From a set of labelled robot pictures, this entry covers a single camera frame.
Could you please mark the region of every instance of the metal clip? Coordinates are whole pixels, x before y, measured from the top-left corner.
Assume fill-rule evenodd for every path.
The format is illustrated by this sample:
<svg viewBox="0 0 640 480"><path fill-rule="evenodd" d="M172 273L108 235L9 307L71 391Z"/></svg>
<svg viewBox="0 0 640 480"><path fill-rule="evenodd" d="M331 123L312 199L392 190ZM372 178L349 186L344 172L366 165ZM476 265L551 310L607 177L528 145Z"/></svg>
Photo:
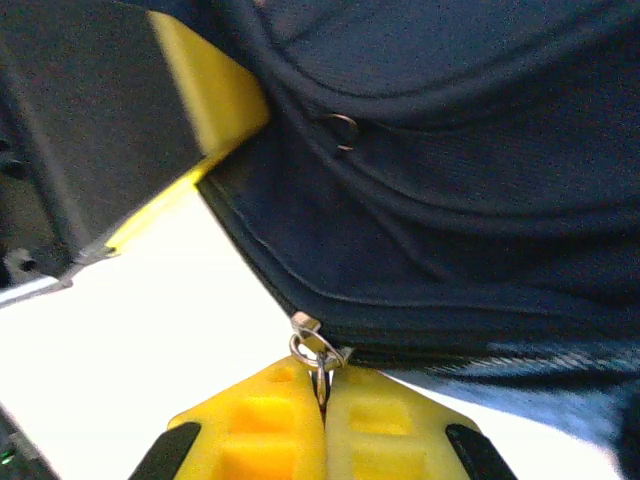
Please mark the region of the metal clip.
<svg viewBox="0 0 640 480"><path fill-rule="evenodd" d="M314 372L316 397L320 410L324 413L330 392L329 372L344 367L353 353L353 348L335 348L320 335L322 324L304 312L296 313L291 318L291 324L295 333L289 341L289 350L295 359ZM300 351L302 345L315 353L316 358Z"/></svg>
<svg viewBox="0 0 640 480"><path fill-rule="evenodd" d="M330 114L324 115L324 118L328 120L337 120L338 122L342 122L344 126L346 126L347 132L344 136L346 137L345 141L348 143L338 144L338 150L342 150L343 152L352 151L353 144L356 141L358 135L360 134L360 128L358 127L358 122L356 122L353 118L348 117L347 115L343 115L341 113L330 113Z"/></svg>

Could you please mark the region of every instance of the zipper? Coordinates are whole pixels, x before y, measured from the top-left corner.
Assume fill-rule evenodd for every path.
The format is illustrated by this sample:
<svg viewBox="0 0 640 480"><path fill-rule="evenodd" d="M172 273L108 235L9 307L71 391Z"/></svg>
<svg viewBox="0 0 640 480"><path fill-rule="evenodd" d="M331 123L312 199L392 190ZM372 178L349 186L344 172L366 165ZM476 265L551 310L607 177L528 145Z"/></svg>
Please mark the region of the zipper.
<svg viewBox="0 0 640 480"><path fill-rule="evenodd" d="M235 248L290 315L294 337L300 337L299 340L292 337L292 341L296 343L295 348L305 346L316 353L316 357L320 352L321 362L323 355L329 355L324 359L325 373L345 363L335 355L336 351L341 352L345 360L356 366L379 370L415 369L434 375L474 381L506 378L513 380L550 375L640 376L640 342L633 337L631 340L613 340L614 324L607 332L599 333L598 338L589 338L582 342L573 338L560 338L562 331L549 332L548 340L532 337L531 341L527 338L529 335L536 335L536 332L532 331L524 336L519 332L520 340L511 341L510 338L515 336L514 332L495 329L466 332L421 329L421 322L417 321L417 318L411 318L407 322L407 327L411 328L371 328L367 326L371 322L363 321L363 312L359 311L359 308L352 312L356 314L356 320L356 317L349 313L353 310L349 305L333 305L333 302L327 305L330 311L301 313L306 309L301 308L298 302L278 286L282 280L276 281L266 275L264 265L258 261L261 255L254 258L248 253L246 243L248 240L253 241L253 237L250 232L244 231L242 222L238 222L236 212L229 208L230 205L220 191L217 181L211 178L201 182L198 188ZM474 338L477 347L460 343L462 336ZM306 363L304 359L302 361L311 371L316 372L317 378L317 374L322 370L317 358L315 363Z"/></svg>
<svg viewBox="0 0 640 480"><path fill-rule="evenodd" d="M359 366L374 369L419 369L428 373L448 377L466 377L475 380L531 377L541 375L582 374L592 377L637 376L640 372L640 348L634 345L619 345L609 350L594 352L588 349L560 348L546 353L496 353L495 355L446 355L441 353L416 352L407 350L390 351L384 332L378 336L379 349L369 346L367 350L347 346L353 338L345 336L334 347L322 334L329 335L331 327L304 312L291 317L294 335L290 350L311 369L318 368L317 360L310 360L299 349L304 345L324 358L326 371L346 365L356 354Z"/></svg>

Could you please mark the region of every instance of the yellow plastic part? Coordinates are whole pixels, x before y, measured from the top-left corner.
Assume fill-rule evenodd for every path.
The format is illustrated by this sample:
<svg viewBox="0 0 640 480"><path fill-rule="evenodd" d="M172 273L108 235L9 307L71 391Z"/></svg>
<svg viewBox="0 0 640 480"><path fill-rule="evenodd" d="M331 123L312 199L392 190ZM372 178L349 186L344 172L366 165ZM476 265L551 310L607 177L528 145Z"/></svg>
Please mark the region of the yellow plastic part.
<svg viewBox="0 0 640 480"><path fill-rule="evenodd" d="M202 429L175 480L325 480L324 427L309 374L285 358L175 417Z"/></svg>
<svg viewBox="0 0 640 480"><path fill-rule="evenodd" d="M175 79L203 160L118 229L107 242L114 253L125 250L131 238L177 198L192 191L194 184L209 170L269 120L263 92L249 71L173 17L149 12L149 19Z"/></svg>
<svg viewBox="0 0 640 480"><path fill-rule="evenodd" d="M469 480L447 425L467 417L384 375L336 371L327 406L328 480Z"/></svg>

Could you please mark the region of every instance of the metal ring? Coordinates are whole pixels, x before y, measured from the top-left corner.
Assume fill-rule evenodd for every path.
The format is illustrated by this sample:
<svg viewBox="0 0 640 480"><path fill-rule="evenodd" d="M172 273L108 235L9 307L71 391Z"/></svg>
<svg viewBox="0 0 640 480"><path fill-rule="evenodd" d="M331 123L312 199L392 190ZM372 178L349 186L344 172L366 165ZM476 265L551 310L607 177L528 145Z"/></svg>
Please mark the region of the metal ring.
<svg viewBox="0 0 640 480"><path fill-rule="evenodd" d="M331 371L339 367L344 367L346 365L347 360L345 356L338 350L333 348L333 346L329 342L327 342L327 340L325 340L322 335L304 327L300 328L299 332L317 338L324 345L328 352L324 362L324 368L327 371ZM316 370L318 368L318 360L311 359L300 351L300 345L304 344L304 340L300 333L294 333L291 336L291 339L289 340L289 351L294 357L296 357L299 361L309 367L310 370Z"/></svg>
<svg viewBox="0 0 640 480"><path fill-rule="evenodd" d="M343 122L347 122L349 128L354 137L357 137L360 134L360 129L358 127L358 123L351 117L343 115L341 113L329 113L325 115L325 118L335 118L336 120L342 120ZM352 145L338 145L338 149L343 152L350 152L353 150Z"/></svg>
<svg viewBox="0 0 640 480"><path fill-rule="evenodd" d="M327 385L326 369L325 369L325 354L318 352L318 368L316 370L316 398L318 399L318 405L320 410L324 411L327 405L327 393L329 387Z"/></svg>

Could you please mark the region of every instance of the white surface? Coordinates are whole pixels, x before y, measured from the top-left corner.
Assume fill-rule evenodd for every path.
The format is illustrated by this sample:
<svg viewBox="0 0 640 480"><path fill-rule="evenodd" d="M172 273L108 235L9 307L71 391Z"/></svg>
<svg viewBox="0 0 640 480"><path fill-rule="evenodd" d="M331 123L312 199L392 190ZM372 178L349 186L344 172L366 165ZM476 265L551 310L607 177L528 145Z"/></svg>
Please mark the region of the white surface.
<svg viewBox="0 0 640 480"><path fill-rule="evenodd" d="M63 480L127 479L173 415L287 355L290 335L195 194L73 288L0 310L0 327L0 401ZM520 480L618 478L606 452L429 395L473 418Z"/></svg>

